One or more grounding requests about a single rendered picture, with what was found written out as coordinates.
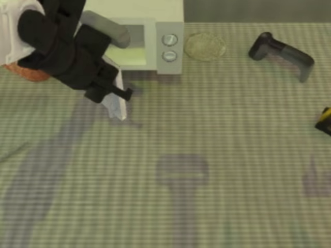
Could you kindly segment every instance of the table surface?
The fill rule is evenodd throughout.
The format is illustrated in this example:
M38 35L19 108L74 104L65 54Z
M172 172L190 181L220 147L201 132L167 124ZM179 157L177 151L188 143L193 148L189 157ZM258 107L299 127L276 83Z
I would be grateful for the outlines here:
M247 56L265 31L315 59L307 82ZM331 24L186 25L196 32L226 54L185 56L181 76L126 72L124 122L54 79L0 69L0 154L19 148L0 162L2 247L329 247L331 137L314 125L331 100Z

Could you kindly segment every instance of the hammer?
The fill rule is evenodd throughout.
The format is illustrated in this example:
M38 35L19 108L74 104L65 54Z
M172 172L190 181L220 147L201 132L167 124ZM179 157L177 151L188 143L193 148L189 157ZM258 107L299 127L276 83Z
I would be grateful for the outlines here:
M198 247L194 201L196 189L208 182L207 162L195 154L166 155L158 162L156 179L171 194L173 247Z

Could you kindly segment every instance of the microwave door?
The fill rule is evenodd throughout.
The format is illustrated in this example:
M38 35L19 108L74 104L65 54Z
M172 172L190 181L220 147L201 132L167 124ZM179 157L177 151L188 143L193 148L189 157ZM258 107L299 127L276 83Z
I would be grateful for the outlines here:
M87 10L82 13L81 24L86 24L112 39L112 44L124 49L130 46L131 35L128 28L111 21L93 11Z

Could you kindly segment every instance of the black handle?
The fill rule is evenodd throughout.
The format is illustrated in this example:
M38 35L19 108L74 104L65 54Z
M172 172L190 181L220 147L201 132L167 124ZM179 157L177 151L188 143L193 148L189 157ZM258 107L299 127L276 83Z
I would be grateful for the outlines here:
M300 82L305 82L315 64L308 54L273 38L269 32L264 32L255 41L248 55L254 60L262 60L268 53L276 54L300 68Z

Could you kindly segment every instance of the microwave window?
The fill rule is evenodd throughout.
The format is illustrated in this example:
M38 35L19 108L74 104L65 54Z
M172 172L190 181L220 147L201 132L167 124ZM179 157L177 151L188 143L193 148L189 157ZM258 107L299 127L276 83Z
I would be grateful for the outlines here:
M131 35L130 46L121 49L110 45L105 55L120 66L147 65L145 30L143 25L126 25Z

